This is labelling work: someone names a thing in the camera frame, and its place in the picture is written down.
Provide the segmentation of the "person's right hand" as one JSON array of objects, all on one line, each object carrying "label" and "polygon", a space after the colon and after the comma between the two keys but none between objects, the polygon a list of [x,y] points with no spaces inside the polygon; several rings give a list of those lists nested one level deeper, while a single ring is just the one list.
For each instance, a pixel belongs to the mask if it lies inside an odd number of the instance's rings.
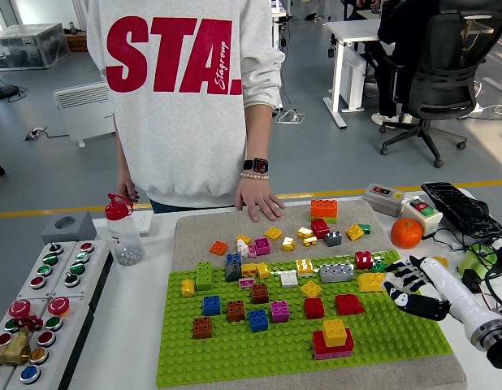
[{"label": "person's right hand", "polygon": [[117,194],[127,198],[132,203],[138,203],[140,196],[132,178],[127,172],[120,172],[116,182]]}]

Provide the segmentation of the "person's left hand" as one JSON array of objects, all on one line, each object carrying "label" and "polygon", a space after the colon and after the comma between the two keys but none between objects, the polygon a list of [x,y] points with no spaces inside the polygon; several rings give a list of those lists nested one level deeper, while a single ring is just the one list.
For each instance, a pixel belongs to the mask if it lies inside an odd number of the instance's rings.
[{"label": "person's left hand", "polygon": [[235,207],[238,211],[247,207],[251,220],[258,222],[259,211],[275,221],[281,217],[285,205],[273,194],[268,179],[242,176],[236,189]]}]

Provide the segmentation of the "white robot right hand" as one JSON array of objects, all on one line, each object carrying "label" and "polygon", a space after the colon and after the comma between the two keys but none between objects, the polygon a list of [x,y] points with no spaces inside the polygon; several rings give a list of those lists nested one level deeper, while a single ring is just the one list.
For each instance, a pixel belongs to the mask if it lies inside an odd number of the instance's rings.
[{"label": "white robot right hand", "polygon": [[404,312],[436,321],[450,314],[464,324],[467,336],[500,318],[434,258],[409,256],[394,262],[386,267],[382,286]]}]

